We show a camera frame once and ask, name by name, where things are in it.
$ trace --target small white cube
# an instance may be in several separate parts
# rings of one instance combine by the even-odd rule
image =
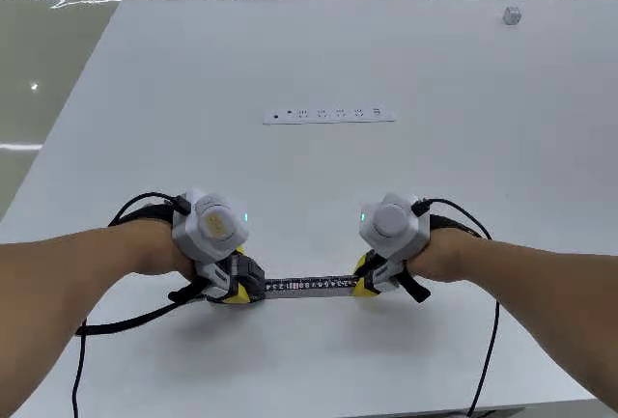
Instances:
[[[521,11],[517,6],[507,6],[502,20],[506,25],[515,25],[520,22]]]

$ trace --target human arm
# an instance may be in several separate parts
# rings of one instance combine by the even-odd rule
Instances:
[[[188,276],[191,264],[156,220],[0,245],[0,417],[34,391],[118,280],[174,270]]]
[[[432,232],[412,274],[492,294],[575,380],[618,411],[618,257],[557,254]]]

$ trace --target white power strip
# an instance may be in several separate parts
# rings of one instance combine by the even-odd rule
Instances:
[[[380,107],[356,109],[286,109],[266,111],[264,125],[395,122],[395,114]]]

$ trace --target forearm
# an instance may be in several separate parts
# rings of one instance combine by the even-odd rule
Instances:
[[[139,265],[138,236],[128,224],[0,246],[0,416],[30,395],[97,301]]]
[[[618,409],[618,258],[474,239],[465,279],[493,294],[582,385]]]

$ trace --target metal ruler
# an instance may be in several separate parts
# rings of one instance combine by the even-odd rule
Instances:
[[[358,277],[355,275],[266,279],[265,298],[290,299],[346,296],[351,295],[357,282]]]

